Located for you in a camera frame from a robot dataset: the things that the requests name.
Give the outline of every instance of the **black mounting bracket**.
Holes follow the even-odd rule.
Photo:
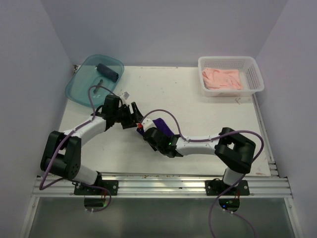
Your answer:
[[[233,129],[224,127],[219,135],[234,132]],[[251,171],[256,144],[241,134],[228,135],[221,138],[214,147],[217,155],[231,170],[248,174]]]
[[[119,181],[118,180],[102,180],[100,184],[98,184],[100,187],[104,187],[109,190],[111,193],[111,196],[116,196],[118,193],[118,187],[119,187]],[[77,186],[75,187],[74,194],[75,195],[101,195],[102,190],[100,189],[94,189],[91,187],[79,185],[79,188]]]
[[[226,185],[222,180],[214,179],[214,180],[206,180],[205,181],[205,189],[207,196],[218,196],[223,191],[225,191],[229,185]],[[240,192],[240,196],[248,196],[250,195],[248,181],[242,180],[238,186],[230,189],[223,196],[235,196]]]

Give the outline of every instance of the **white plastic basket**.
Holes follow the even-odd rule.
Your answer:
[[[202,74],[205,68],[238,69],[243,89],[206,88]],[[248,97],[264,90],[258,64],[252,57],[200,57],[198,59],[198,71],[200,83],[206,97]]]

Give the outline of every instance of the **pink cloth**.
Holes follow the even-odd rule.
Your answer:
[[[208,89],[242,89],[239,70],[205,68],[203,79]]]

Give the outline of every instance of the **transparent blue container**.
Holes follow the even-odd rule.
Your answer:
[[[97,71],[97,65],[99,63],[104,64],[113,71],[117,72],[119,78],[116,82],[104,77]],[[91,86],[98,85],[106,87],[113,91],[118,84],[122,74],[124,72],[123,64],[117,59],[103,55],[93,55],[88,57],[80,68],[77,70],[74,77],[66,86],[65,94],[70,99],[86,107],[91,107],[88,98],[88,89]],[[106,96],[109,92],[103,88],[98,88],[97,91],[91,89],[90,95],[95,107],[104,104]]]

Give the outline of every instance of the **purple cloth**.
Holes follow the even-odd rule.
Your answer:
[[[164,120],[162,118],[158,118],[153,120],[155,126],[164,133],[164,135],[167,136],[172,136],[174,135],[174,133],[169,129],[169,127],[167,126],[167,124],[164,122]],[[144,135],[144,130],[142,129],[137,129],[137,132],[140,133],[141,135]]]

